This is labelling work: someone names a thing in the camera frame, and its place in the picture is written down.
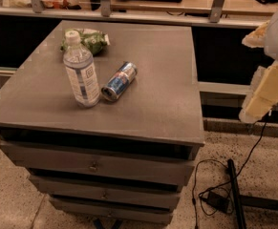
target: bottle label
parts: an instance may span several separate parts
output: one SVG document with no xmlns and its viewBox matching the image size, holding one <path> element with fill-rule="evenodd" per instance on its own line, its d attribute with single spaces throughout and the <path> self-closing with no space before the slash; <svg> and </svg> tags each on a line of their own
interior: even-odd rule
<svg viewBox="0 0 278 229">
<path fill-rule="evenodd" d="M 99 98 L 94 63 L 84 69 L 75 70 L 66 67 L 76 101 L 83 105 L 95 103 Z"/>
</svg>

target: crumpled plastic bag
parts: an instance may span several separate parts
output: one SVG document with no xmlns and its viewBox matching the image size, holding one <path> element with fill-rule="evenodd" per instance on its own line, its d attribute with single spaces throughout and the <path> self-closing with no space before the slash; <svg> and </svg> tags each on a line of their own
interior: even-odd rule
<svg viewBox="0 0 278 229">
<path fill-rule="evenodd" d="M 110 45 L 109 36 L 102 31 L 92 29 L 67 29 L 66 31 L 78 31 L 81 38 L 81 43 L 92 53 L 92 55 L 98 54 L 104 47 Z M 65 51 L 68 45 L 65 38 L 62 40 L 61 50 Z"/>
</svg>

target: terrazzo floor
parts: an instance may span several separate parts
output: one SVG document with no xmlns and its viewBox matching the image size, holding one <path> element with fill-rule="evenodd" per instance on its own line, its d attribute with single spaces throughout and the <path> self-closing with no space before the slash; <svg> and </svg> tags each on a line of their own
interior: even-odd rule
<svg viewBox="0 0 278 229">
<path fill-rule="evenodd" d="M 204 159 L 216 159 L 224 164 L 229 158 L 235 161 L 238 170 L 259 138 L 261 127 L 249 134 L 241 128 L 226 128 L 217 121 L 204 121 L 205 146 L 200 149 L 196 164 Z M 238 177 L 243 195 L 278 199 L 278 128 L 266 126 L 265 136 L 254 150 L 251 159 Z M 196 192 L 227 180 L 225 169 L 214 162 L 203 162 L 197 172 Z M 169 225 L 137 221 L 124 221 L 120 229 L 194 229 L 195 213 L 191 203 L 194 176 L 182 190 L 182 197 Z M 203 208 L 211 213 L 206 204 Z M 238 228 L 235 213 L 221 212 L 206 216 L 197 204 L 199 228 Z M 245 208 L 247 228 L 278 229 L 278 212 Z M 58 211 L 49 203 L 49 197 L 39 193 L 28 181 L 28 172 L 16 167 L 0 151 L 0 229 L 93 229 L 96 218 L 86 215 L 67 214 Z M 104 228 L 111 228 L 113 219 L 100 218 Z"/>
</svg>

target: gray surface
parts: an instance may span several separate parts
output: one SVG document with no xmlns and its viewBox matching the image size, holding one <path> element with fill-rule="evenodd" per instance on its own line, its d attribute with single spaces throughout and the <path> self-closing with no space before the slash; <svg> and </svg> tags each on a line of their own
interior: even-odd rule
<svg viewBox="0 0 278 229">
<path fill-rule="evenodd" d="M 111 45 L 95 58 L 100 87 L 131 61 L 139 68 L 120 100 L 79 108 L 62 63 L 63 30 L 90 28 Z M 190 28 L 62 22 L 0 91 L 0 124 L 203 145 L 203 120 Z"/>
</svg>

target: aluminum can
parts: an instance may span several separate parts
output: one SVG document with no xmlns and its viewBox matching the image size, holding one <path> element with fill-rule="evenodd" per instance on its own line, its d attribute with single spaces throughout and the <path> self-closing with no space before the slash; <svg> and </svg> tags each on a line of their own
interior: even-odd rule
<svg viewBox="0 0 278 229">
<path fill-rule="evenodd" d="M 138 74 L 138 68 L 131 62 L 125 62 L 101 89 L 103 97 L 109 101 L 117 101 Z"/>
</svg>

